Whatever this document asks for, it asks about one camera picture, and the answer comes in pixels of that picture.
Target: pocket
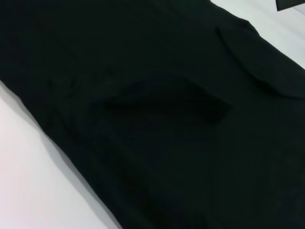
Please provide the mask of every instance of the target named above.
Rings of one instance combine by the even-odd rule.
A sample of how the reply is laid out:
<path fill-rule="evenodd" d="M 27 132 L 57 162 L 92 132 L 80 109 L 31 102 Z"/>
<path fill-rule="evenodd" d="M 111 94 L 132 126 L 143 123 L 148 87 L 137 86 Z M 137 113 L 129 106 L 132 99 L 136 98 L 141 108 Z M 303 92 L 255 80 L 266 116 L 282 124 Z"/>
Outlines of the pocket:
<path fill-rule="evenodd" d="M 269 93 L 305 99 L 305 70 L 247 27 L 217 31 L 228 52 L 248 77 Z"/>

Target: black fabric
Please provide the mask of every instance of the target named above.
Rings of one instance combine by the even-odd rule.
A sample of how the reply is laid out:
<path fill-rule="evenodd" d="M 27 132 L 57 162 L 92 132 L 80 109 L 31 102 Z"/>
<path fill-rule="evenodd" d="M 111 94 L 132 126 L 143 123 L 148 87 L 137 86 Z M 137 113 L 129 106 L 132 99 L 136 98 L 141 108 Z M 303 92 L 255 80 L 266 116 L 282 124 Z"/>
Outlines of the black fabric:
<path fill-rule="evenodd" d="M 276 0 L 277 10 L 285 10 L 293 6 L 304 4 L 305 0 Z"/>
<path fill-rule="evenodd" d="M 305 71 L 247 21 L 207 0 L 0 4 L 0 80 L 124 229 L 305 227 Z"/>

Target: black object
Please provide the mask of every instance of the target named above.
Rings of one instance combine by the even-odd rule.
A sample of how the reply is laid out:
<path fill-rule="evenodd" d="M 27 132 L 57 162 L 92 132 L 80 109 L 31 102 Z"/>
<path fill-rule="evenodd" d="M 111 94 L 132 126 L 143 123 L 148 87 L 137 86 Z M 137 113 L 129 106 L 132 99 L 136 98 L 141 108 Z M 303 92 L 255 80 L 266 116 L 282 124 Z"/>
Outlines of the black object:
<path fill-rule="evenodd" d="M 10 0 L 0 27 L 0 79 L 124 229 L 305 227 L 305 72 L 249 22 L 209 1 Z"/>
<path fill-rule="evenodd" d="M 304 4 L 305 0 L 276 0 L 277 11 Z"/>

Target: black jacket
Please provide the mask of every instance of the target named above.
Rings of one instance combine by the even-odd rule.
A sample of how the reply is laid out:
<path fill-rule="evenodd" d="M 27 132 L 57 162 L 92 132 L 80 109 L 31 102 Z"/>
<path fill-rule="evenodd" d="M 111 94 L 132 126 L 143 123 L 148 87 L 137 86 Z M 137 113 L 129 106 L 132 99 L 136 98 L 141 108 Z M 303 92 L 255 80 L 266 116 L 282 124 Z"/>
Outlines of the black jacket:
<path fill-rule="evenodd" d="M 0 80 L 124 229 L 305 227 L 305 72 L 200 0 L 3 0 Z"/>

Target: white background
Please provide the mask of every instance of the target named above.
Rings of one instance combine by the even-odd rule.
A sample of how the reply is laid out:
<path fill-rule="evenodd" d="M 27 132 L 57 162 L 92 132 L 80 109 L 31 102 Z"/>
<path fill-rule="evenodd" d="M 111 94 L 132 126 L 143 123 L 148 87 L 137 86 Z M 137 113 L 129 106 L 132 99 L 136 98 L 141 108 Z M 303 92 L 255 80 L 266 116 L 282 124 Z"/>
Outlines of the white background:
<path fill-rule="evenodd" d="M 250 21 L 263 38 L 305 68 L 302 7 L 277 12 L 275 0 L 212 2 Z M 0 228 L 117 228 L 104 209 L 18 98 L 0 83 Z"/>

